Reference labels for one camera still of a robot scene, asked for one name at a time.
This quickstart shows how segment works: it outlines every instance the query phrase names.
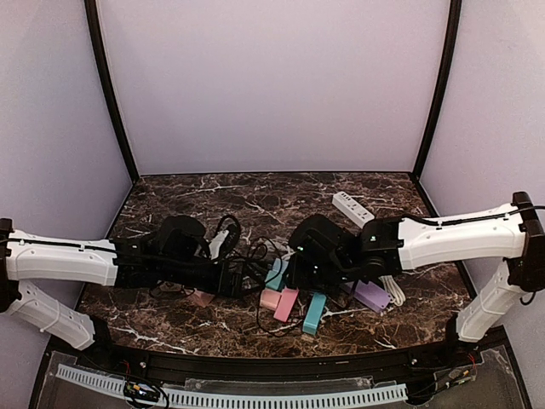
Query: rectangular block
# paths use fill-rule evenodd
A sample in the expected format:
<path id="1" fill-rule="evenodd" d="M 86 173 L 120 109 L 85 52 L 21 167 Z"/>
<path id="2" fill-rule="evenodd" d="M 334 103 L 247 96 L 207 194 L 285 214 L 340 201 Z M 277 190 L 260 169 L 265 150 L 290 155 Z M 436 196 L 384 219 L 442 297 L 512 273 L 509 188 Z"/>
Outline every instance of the rectangular block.
<path id="1" fill-rule="evenodd" d="M 341 288 L 347 293 L 350 293 L 352 284 L 353 283 L 344 283 L 341 285 Z M 391 300 L 390 295 L 372 281 L 370 281 L 369 284 L 358 281 L 356 291 L 354 292 L 354 298 L 376 313 L 380 313 L 386 308 Z"/>
<path id="2" fill-rule="evenodd" d="M 287 267 L 288 262 L 286 260 L 280 260 L 279 258 L 274 260 L 272 269 L 267 273 L 265 287 L 270 288 L 271 290 L 281 291 L 284 288 L 282 277 L 284 276 L 284 271 L 286 271 Z"/>
<path id="3" fill-rule="evenodd" d="M 215 295 L 199 290 L 186 290 L 187 299 L 196 303 L 199 307 L 207 307 L 212 302 Z"/>
<path id="4" fill-rule="evenodd" d="M 324 312 L 326 299 L 327 297 L 324 294 L 320 294 L 319 292 L 314 293 L 313 300 L 310 302 L 310 306 L 308 307 L 305 322 L 303 322 L 303 332 L 316 335 L 320 318 L 322 318 L 322 313 Z"/>
<path id="5" fill-rule="evenodd" d="M 280 272 L 280 274 L 284 274 L 284 271 L 286 271 L 286 268 L 288 267 L 288 260 L 281 260 L 277 258 L 274 260 L 274 263 L 272 264 L 272 271 L 276 271 L 277 273 Z"/>
<path id="6" fill-rule="evenodd" d="M 280 292 L 266 288 L 261 292 L 259 305 L 261 305 L 263 308 L 276 311 L 281 296 L 282 294 Z"/>
<path id="7" fill-rule="evenodd" d="M 290 317 L 291 309 L 295 304 L 295 300 L 299 295 L 299 290 L 292 290 L 290 288 L 284 288 L 282 290 L 282 296 L 276 307 L 276 312 L 274 313 L 274 318 L 282 322 L 286 322 Z"/>

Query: marble surface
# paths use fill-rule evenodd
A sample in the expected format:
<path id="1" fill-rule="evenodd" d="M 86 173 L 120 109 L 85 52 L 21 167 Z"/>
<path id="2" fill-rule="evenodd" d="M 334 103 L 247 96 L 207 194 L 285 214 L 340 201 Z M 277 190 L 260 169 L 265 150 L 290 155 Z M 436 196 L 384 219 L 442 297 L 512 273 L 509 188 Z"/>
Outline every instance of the marble surface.
<path id="1" fill-rule="evenodd" d="M 146 176 L 123 207 L 112 237 L 141 236 L 157 229 L 166 216 L 179 214 L 197 217 L 212 232 L 219 219 L 231 213 L 243 226 L 241 251 L 259 236 L 285 250 L 293 229 L 312 213 L 322 213 L 356 233 L 355 225 L 331 204 L 331 196 L 341 190 L 377 217 L 402 212 L 428 216 L 404 173 Z M 346 309 L 328 300 L 316 337 L 303 334 L 300 327 L 284 337 L 259 329 L 255 295 L 243 300 L 216 297 L 201 308 L 179 292 L 162 293 L 161 299 L 155 299 L 148 289 L 87 285 L 79 311 L 106 320 L 114 342 L 128 347 L 221 357 L 309 357 L 439 341 L 446 321 L 470 301 L 452 263 L 420 268 L 396 280 L 407 296 L 402 307 L 391 306 L 376 314 L 354 300 Z M 341 305 L 343 297 L 338 299 Z M 304 317 L 306 303 L 303 293 L 292 322 Z M 264 309 L 260 322 L 277 335 L 290 325 L 276 321 Z"/>

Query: white wall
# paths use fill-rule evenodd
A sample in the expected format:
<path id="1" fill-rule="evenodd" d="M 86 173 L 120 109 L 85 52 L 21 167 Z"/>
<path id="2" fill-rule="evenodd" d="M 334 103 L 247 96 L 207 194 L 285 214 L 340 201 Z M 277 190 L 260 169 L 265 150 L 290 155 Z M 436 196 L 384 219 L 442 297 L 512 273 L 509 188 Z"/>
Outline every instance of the white wall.
<path id="1" fill-rule="evenodd" d="M 545 3 L 464 2 L 423 185 L 448 215 L 507 203 L 519 190 L 545 204 L 544 178 Z M 468 263 L 478 288 L 495 263 Z M 505 319 L 536 408 L 545 407 L 544 313 L 545 296 L 538 294 Z"/>
<path id="2" fill-rule="evenodd" d="M 142 174 L 411 170 L 448 0 L 100 0 Z"/>
<path id="3" fill-rule="evenodd" d="M 86 24 L 83 1 L 0 6 L 0 217 L 28 232 L 104 237 L 129 189 Z M 40 286 L 71 306 L 80 289 Z M 47 340 L 0 316 L 1 407 L 28 406 Z"/>

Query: white cable tray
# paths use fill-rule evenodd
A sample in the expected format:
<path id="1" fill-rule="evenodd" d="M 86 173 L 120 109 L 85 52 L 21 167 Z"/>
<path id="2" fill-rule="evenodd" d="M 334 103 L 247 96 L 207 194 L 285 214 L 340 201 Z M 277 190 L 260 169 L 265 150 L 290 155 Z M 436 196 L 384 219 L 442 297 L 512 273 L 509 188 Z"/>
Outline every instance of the white cable tray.
<path id="1" fill-rule="evenodd" d="M 123 395 L 125 381 L 115 375 L 101 375 L 59 364 L 56 376 L 104 395 L 126 399 Z M 289 396 L 218 395 L 170 388 L 163 388 L 163 391 L 169 397 L 170 407 L 185 409 L 355 409 L 407 400 L 404 384 L 334 394 Z M 164 404 L 162 396 L 158 406 Z"/>

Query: light pink block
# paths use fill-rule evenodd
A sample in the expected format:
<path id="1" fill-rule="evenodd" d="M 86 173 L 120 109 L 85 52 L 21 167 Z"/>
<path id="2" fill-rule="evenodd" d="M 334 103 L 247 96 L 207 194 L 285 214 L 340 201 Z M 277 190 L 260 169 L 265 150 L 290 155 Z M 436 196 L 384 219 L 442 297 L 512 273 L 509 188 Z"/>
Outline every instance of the light pink block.
<path id="1" fill-rule="evenodd" d="M 199 290 L 195 290 L 195 292 L 192 292 L 192 290 L 186 290 L 186 294 L 189 294 L 187 299 L 194 302 L 199 307 L 208 306 L 208 304 L 210 304 L 215 297 L 214 294 L 209 294 L 208 292 L 202 292 Z"/>
<path id="2" fill-rule="evenodd" d="M 271 290 L 270 288 L 266 288 L 265 290 L 261 292 L 259 304 L 263 308 L 276 311 L 276 308 L 278 306 L 278 303 L 280 302 L 281 296 L 282 294 L 280 292 Z"/>
<path id="3" fill-rule="evenodd" d="M 282 322 L 286 322 L 290 317 L 291 309 L 295 304 L 299 290 L 291 290 L 290 288 L 284 288 L 282 290 L 282 296 L 280 297 L 280 302 L 276 307 L 276 312 L 274 313 L 274 318 Z"/>

